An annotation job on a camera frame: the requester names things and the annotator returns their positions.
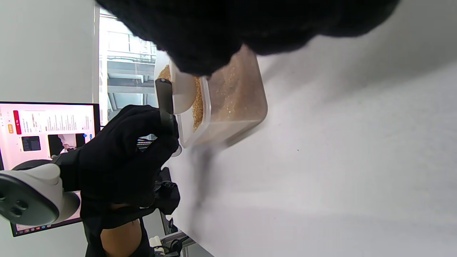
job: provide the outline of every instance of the white table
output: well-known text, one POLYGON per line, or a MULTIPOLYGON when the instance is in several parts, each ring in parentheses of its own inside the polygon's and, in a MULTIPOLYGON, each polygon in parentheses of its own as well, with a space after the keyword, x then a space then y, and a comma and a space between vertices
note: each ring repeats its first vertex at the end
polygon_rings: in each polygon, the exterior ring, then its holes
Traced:
MULTIPOLYGON (((215 257, 455 256, 454 6, 406 0, 365 37, 259 58, 268 117, 217 159, 197 243, 215 257)), ((169 167, 189 233, 187 155, 169 167)))

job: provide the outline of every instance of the gloved hand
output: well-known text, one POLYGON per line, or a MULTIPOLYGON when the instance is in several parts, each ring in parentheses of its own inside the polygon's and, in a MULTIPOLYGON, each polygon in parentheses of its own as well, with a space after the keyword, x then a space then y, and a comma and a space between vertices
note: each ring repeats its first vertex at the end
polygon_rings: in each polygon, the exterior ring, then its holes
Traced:
POLYGON ((178 129, 160 122, 157 108, 124 107, 79 153, 79 186, 85 199, 148 207, 154 200, 154 182, 163 164, 178 148, 178 129), (139 137, 157 139, 144 152, 139 137))

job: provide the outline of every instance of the red banner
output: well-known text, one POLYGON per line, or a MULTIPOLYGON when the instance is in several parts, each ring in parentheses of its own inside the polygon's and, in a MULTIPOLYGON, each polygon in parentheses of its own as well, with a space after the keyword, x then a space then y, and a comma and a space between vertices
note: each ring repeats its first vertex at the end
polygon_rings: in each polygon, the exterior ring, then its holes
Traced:
POLYGON ((22 131, 21 131, 21 121, 19 120, 19 112, 13 111, 13 115, 14 115, 14 124, 16 124, 16 134, 20 135, 20 134, 22 134, 22 131))

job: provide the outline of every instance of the skin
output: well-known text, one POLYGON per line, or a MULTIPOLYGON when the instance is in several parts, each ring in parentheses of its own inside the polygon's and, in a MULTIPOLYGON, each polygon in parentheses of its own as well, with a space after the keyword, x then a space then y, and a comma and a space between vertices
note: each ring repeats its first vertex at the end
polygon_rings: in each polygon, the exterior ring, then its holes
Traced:
MULTIPOLYGON (((124 206, 126 204, 113 204, 112 209, 124 206)), ((128 257, 138 248, 140 242, 141 226, 139 220, 101 232, 101 244, 108 257, 128 257)))

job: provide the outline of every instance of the web page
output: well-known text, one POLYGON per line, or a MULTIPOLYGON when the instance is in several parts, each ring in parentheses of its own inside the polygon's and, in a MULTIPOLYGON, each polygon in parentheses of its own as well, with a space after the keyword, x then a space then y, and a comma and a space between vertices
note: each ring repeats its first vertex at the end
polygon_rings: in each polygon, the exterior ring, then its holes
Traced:
MULTIPOLYGON (((0 103, 0 168, 12 170, 25 161, 51 160, 83 146, 95 136, 94 119, 92 105, 0 103)), ((79 211, 58 224, 15 225, 15 234, 74 223, 79 220, 79 211)))

